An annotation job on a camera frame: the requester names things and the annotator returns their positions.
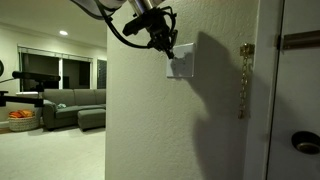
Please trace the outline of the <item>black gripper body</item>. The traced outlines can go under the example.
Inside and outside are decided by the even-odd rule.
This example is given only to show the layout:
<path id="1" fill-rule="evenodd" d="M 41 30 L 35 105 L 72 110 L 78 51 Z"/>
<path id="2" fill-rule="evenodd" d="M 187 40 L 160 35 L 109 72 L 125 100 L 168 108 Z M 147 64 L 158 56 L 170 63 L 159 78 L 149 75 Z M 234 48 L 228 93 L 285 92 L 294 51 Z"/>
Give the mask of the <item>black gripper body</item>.
<path id="1" fill-rule="evenodd" d="M 130 36 L 146 29 L 150 35 L 147 47 L 166 51 L 173 48 L 177 38 L 176 17 L 177 14 L 170 6 L 153 8 L 127 23 L 122 33 L 125 36 Z"/>

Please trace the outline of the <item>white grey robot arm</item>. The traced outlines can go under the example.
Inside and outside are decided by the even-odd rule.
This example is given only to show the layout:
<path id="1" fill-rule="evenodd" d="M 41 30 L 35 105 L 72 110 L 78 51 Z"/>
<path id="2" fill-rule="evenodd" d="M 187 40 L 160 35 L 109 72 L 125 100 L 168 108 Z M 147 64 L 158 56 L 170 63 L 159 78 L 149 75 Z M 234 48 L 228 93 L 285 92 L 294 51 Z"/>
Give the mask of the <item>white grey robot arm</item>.
<path id="1" fill-rule="evenodd" d="M 104 20 L 115 37 L 127 46 L 138 49 L 154 48 L 166 53 L 169 59 L 175 57 L 173 47 L 178 31 L 175 29 L 176 16 L 170 6 L 160 8 L 165 0 L 70 0 L 86 14 L 97 20 Z M 134 10 L 134 19 L 128 22 L 122 33 L 125 36 L 136 35 L 146 29 L 150 41 L 146 45 L 138 45 L 126 40 L 112 24 L 112 15 L 125 2 L 129 2 Z"/>

